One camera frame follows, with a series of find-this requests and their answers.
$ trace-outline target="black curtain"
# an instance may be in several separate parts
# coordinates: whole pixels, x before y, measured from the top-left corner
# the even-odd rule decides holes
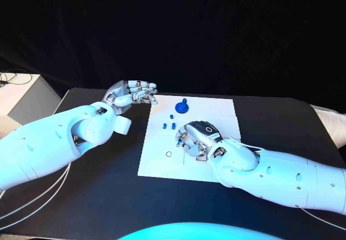
[[[311,0],[3,3],[0,68],[42,74],[61,95],[133,79],[346,112],[345,23],[343,3]]]

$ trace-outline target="black table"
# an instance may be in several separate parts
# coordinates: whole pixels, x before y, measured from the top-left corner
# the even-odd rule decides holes
[[[74,88],[58,112],[99,101],[104,94],[105,90]],[[190,96],[234,99],[241,141],[248,145],[346,167],[307,103],[291,98]],[[241,189],[212,182],[137,176],[148,115],[148,104],[131,107],[124,114],[133,121],[128,134],[114,133],[110,141],[72,163],[65,185],[50,203],[3,233],[110,240],[156,225],[205,222],[242,227],[284,239],[346,238],[343,230],[316,220],[301,209],[271,203]],[[13,187],[0,201],[0,213],[33,199],[62,171]],[[30,213],[50,195],[0,221],[1,226]],[[346,227],[346,216],[310,212]]]

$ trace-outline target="white paper sheet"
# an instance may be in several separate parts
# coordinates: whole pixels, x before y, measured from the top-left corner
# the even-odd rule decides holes
[[[180,114],[176,112],[176,104],[183,98],[187,100],[189,111]],[[219,182],[206,161],[196,160],[177,147],[174,136],[179,128],[190,121],[208,121],[223,138],[241,140],[234,100],[164,95],[156,95],[156,99],[159,104],[150,110],[138,176]]]

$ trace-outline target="robotic arm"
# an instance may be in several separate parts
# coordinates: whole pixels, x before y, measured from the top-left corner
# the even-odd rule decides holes
[[[157,104],[156,87],[144,81],[120,81],[102,101],[19,127],[0,140],[0,193],[58,171],[107,142],[112,132],[125,135],[131,120],[120,114],[131,104]]]
[[[193,145],[185,143],[187,136]],[[346,169],[248,146],[232,138],[223,139],[205,121],[186,124],[176,133],[176,140],[190,156],[206,156],[213,174],[228,188],[241,188],[287,207],[346,215]]]

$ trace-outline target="robotic hand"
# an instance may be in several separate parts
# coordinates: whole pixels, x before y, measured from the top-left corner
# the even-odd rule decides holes
[[[185,143],[187,136],[192,146]],[[190,156],[206,156],[216,179],[226,187],[241,188],[284,206],[346,215],[346,169],[248,146],[231,137],[223,139],[206,121],[186,124],[174,137]]]
[[[125,135],[131,120],[120,114],[131,104],[157,104],[156,87],[146,81],[120,81],[102,101],[19,127],[0,140],[0,192],[58,171],[107,142],[112,132]]]

